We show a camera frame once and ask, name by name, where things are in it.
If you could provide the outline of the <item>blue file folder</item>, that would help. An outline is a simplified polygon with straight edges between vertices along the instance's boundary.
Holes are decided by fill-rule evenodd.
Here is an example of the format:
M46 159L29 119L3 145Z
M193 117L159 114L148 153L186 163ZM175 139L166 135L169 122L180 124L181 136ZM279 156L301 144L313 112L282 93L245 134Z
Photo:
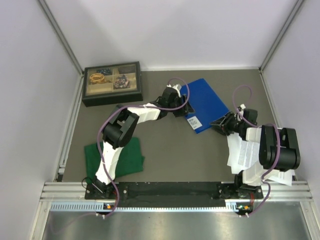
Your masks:
M199 134L211 127L211 123L229 112L227 106L203 78L188 83L188 103L194 110L185 118L195 133Z

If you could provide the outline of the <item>printed white paper sheets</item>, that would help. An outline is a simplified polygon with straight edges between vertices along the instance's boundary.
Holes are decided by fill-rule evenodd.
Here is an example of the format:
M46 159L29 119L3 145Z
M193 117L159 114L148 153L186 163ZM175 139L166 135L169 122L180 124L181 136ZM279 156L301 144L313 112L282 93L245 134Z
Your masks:
M227 136L227 144L229 148L227 165L231 167L232 174L239 174L259 164L259 143L244 141L238 133L233 133ZM291 186L292 176L293 170L282 172L274 169L264 179Z

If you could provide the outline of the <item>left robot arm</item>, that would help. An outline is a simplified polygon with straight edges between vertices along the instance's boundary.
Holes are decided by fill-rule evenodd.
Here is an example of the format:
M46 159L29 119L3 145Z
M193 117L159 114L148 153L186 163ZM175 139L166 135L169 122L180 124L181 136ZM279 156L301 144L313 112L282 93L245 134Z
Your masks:
M168 84L155 101L144 105L116 106L97 135L100 164L92 185L98 195L106 199L113 194L120 153L130 142L138 124L160 120L169 113L175 117L184 117L190 112L188 107L191 93L188 85L186 90L187 94L182 94L179 84Z

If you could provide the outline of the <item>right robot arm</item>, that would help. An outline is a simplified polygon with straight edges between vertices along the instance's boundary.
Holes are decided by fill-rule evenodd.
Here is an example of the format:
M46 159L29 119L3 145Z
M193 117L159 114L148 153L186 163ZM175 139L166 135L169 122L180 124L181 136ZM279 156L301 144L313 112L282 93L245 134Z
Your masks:
M291 186L293 171L301 162L296 130L258 126L257 118L256 110L242 105L210 124L227 137L233 192L239 198L256 193L269 180Z

